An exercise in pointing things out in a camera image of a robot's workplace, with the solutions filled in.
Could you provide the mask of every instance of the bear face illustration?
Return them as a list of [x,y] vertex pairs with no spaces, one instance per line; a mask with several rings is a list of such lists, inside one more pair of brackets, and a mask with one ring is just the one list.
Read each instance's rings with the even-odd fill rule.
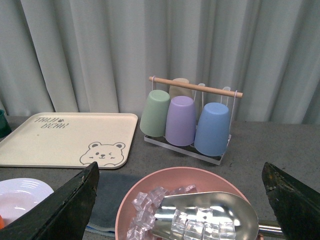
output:
[[93,142],[89,145],[89,150],[80,157],[80,163],[86,165],[97,162],[99,166],[118,166],[124,160],[122,149],[125,147],[123,142],[113,145]]

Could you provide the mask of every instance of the cup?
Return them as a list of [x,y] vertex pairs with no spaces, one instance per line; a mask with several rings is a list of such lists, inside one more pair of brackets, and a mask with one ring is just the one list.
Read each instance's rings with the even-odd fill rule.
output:
[[221,156],[227,150],[230,127],[229,108],[218,102],[207,103],[200,115],[194,147],[203,155]]
[[196,107],[188,96],[171,99],[166,117],[165,139],[175,146],[188,146],[195,141]]
[[140,129],[145,135],[165,135],[169,105],[170,95],[166,91],[153,90],[149,93],[140,120]]
[[[186,78],[175,78],[172,81],[189,84],[189,80]],[[169,88],[170,99],[177,96],[187,96],[193,98],[191,89],[180,87],[180,86],[170,86]]]
[[11,133],[11,128],[5,116],[5,111],[0,109],[0,138],[3,138]]

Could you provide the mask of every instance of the cream tray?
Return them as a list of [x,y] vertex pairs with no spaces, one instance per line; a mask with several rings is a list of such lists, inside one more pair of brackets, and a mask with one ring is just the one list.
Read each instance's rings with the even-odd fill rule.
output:
[[116,169],[127,162],[131,113],[38,113],[0,142],[0,166]]

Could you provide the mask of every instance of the scoop handle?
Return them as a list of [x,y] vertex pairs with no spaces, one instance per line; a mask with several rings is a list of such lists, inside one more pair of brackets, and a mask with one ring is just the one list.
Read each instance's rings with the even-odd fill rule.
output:
[[266,237],[285,239],[284,233],[276,221],[259,220],[259,233]]

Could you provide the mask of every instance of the dark gray countertop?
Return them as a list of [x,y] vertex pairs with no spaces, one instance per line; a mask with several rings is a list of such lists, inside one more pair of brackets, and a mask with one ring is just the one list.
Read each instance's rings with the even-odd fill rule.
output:
[[[28,117],[8,116],[16,129]],[[137,124],[127,162],[115,170],[119,173],[146,176],[157,170],[187,166],[215,173],[236,186],[249,200],[259,219],[275,220],[269,205],[261,173],[265,162],[320,192],[320,125],[277,124],[271,122],[233,122],[231,140],[220,165],[186,156],[144,141]],[[34,178],[57,190],[80,169],[0,167],[0,181],[13,178]],[[85,232],[84,240],[114,240],[111,237]]]

